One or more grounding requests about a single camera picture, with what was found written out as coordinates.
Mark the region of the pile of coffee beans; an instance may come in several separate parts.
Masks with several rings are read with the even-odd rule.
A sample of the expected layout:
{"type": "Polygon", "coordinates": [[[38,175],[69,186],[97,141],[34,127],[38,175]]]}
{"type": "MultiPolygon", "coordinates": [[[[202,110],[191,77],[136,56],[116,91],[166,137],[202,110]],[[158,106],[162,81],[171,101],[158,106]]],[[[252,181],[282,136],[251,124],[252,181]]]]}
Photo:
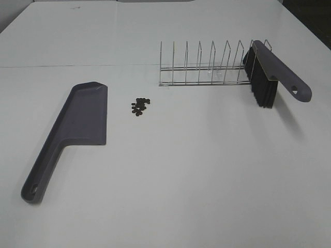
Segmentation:
{"type": "Polygon", "coordinates": [[[136,116],[143,114],[143,111],[146,109],[146,105],[150,104],[151,100],[148,98],[136,98],[136,102],[131,104],[132,113],[136,116]]]}

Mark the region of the grey plastic dustpan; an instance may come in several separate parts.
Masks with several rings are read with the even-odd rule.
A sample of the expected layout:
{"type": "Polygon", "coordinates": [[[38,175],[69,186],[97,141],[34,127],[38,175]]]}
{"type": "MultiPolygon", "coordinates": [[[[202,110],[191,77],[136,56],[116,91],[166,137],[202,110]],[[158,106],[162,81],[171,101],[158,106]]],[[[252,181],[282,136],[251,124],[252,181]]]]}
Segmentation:
{"type": "Polygon", "coordinates": [[[63,149],[73,145],[105,145],[107,142],[108,88],[98,82],[75,85],[22,187],[29,204],[42,202],[63,149]]]}

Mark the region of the grey hand brush black bristles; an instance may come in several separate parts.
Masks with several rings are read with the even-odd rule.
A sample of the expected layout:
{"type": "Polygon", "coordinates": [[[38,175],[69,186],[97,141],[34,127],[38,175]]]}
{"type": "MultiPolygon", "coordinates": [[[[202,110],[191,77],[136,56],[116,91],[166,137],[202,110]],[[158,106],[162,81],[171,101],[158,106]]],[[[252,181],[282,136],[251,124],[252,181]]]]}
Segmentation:
{"type": "Polygon", "coordinates": [[[311,101],[311,88],[260,40],[252,42],[243,58],[243,65],[258,106],[273,107],[278,83],[296,100],[311,101]]]}

